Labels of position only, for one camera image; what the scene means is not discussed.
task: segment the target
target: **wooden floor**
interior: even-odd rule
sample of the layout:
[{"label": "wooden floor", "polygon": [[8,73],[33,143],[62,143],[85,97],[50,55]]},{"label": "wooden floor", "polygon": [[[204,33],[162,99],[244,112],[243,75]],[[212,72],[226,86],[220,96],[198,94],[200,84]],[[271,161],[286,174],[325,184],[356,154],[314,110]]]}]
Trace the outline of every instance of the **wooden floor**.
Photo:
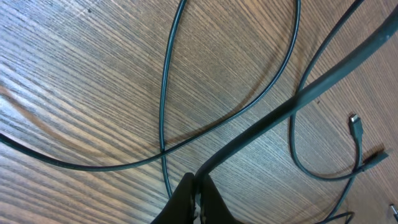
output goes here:
[{"label": "wooden floor", "polygon": [[[242,117],[169,156],[173,187],[235,136],[290,98],[317,47],[353,0],[302,1],[290,62]],[[310,74],[314,81],[362,42],[398,0],[366,0]],[[114,165],[157,154],[162,66],[178,0],[0,2],[0,132],[68,162]],[[178,28],[166,106],[167,147],[253,99],[287,49],[293,0],[188,1]],[[398,34],[300,110],[300,159],[319,174],[354,162],[350,113],[365,156],[390,157],[360,174],[339,212],[353,223],[395,223],[398,203]],[[1,223],[150,223],[167,202],[160,162],[118,172],[50,166],[0,145]],[[233,215],[248,223],[314,223],[345,181],[299,171],[287,121],[211,173]]]}]

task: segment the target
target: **wood grain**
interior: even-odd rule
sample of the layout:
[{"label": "wood grain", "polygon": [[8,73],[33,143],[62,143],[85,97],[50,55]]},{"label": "wood grain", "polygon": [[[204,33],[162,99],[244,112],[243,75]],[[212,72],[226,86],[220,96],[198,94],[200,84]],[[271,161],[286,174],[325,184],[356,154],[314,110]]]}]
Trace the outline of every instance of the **wood grain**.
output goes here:
[{"label": "wood grain", "polygon": [[[169,156],[175,187],[245,128],[292,96],[311,56],[353,1],[302,1],[297,45],[269,94],[230,124]],[[158,153],[165,47],[178,0],[0,2],[0,131],[64,161],[112,165]],[[368,0],[331,42],[307,83],[343,58],[397,0]],[[269,82],[289,41],[294,1],[188,1],[175,40],[166,106],[168,147]],[[300,159],[332,174],[352,166],[346,125],[364,124],[366,155],[388,160],[358,176],[339,212],[394,223],[398,203],[398,35],[297,116]],[[0,145],[1,223],[150,223],[167,202],[160,162],[90,173],[43,164]],[[313,223],[345,182],[319,182],[293,164],[287,121],[211,173],[233,215],[249,223]]]}]

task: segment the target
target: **cable connector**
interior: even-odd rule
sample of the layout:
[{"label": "cable connector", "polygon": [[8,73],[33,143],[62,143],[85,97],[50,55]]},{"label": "cable connector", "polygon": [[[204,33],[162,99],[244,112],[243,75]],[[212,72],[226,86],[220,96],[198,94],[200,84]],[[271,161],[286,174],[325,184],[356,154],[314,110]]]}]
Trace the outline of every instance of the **cable connector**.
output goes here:
[{"label": "cable connector", "polygon": [[361,166],[362,171],[366,171],[376,165],[378,165],[381,161],[388,157],[388,154],[384,151],[379,151],[372,154],[369,158],[363,161],[363,165]]},{"label": "cable connector", "polygon": [[363,127],[361,118],[354,114],[349,117],[348,121],[349,132],[354,139],[361,139],[363,135]]}]

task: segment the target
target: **wooden table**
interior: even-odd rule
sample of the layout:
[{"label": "wooden table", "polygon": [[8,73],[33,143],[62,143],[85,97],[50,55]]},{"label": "wooden table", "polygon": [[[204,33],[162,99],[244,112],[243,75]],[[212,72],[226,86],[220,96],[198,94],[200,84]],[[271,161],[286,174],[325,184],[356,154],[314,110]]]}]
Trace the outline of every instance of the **wooden table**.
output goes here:
[{"label": "wooden table", "polygon": [[[242,117],[169,156],[173,187],[290,98],[306,64],[353,1],[302,1],[297,44],[269,94]],[[68,162],[113,165],[159,152],[162,66],[178,0],[0,2],[0,132]],[[398,0],[367,0],[321,56],[314,81],[362,42]],[[188,1],[178,28],[166,106],[167,147],[253,99],[287,49],[294,1]],[[319,174],[348,171],[350,113],[365,156],[391,149],[358,176],[339,213],[395,223],[398,203],[398,35],[300,110],[300,159]],[[345,181],[319,182],[293,164],[287,121],[211,173],[233,215],[249,223],[313,223]],[[160,161],[117,172],[50,166],[0,145],[1,223],[150,223],[167,202]]]}]

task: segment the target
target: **brown wood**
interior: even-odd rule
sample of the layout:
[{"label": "brown wood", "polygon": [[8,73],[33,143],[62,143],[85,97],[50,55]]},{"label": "brown wood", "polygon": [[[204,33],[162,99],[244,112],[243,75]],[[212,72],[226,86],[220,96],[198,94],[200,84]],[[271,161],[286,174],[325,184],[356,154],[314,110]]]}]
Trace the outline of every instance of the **brown wood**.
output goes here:
[{"label": "brown wood", "polygon": [[[275,87],[242,117],[169,156],[175,187],[245,128],[284,102],[317,47],[353,1],[302,1],[297,45]],[[112,165],[158,153],[162,66],[178,0],[0,2],[0,132],[64,161]],[[397,0],[368,0],[331,42],[312,82],[364,40]],[[166,106],[167,145],[260,92],[290,37],[294,1],[188,1],[178,29]],[[347,170],[346,125],[363,119],[366,155],[392,149],[356,179],[341,212],[353,223],[395,223],[398,203],[398,35],[300,110],[296,142],[314,172]],[[160,162],[118,172],[46,165],[0,145],[1,223],[149,223],[167,201]],[[211,173],[233,215],[250,223],[313,223],[345,185],[293,164],[287,121]]]}]

